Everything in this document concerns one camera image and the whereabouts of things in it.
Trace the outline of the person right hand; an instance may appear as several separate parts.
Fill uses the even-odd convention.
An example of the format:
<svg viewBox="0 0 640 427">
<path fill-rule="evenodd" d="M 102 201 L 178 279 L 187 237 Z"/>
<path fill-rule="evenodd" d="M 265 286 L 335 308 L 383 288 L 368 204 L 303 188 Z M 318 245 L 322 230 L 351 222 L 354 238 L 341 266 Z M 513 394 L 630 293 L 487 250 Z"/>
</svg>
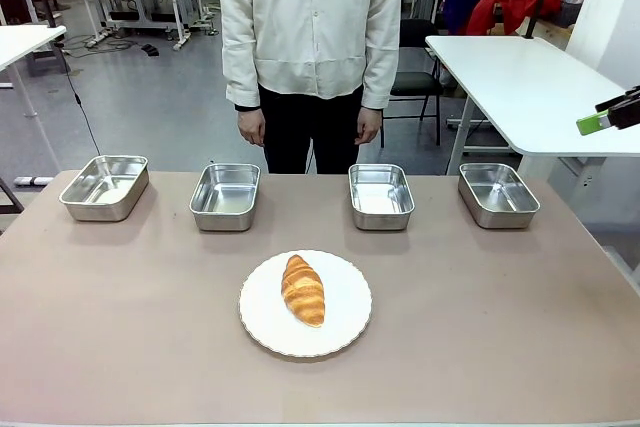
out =
<svg viewBox="0 0 640 427">
<path fill-rule="evenodd" d="M 266 121 L 261 109 L 237 112 L 237 125 L 241 136 L 251 145 L 264 146 Z"/>
</svg>

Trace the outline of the person left hand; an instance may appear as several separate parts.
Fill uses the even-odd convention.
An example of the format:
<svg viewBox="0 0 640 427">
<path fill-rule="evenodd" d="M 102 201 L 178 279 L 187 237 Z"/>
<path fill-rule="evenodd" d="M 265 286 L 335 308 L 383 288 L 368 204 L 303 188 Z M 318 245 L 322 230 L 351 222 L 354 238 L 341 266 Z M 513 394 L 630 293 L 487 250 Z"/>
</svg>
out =
<svg viewBox="0 0 640 427">
<path fill-rule="evenodd" d="M 382 111 L 361 107 L 357 118 L 356 145 L 372 142 L 382 126 Z"/>
</svg>

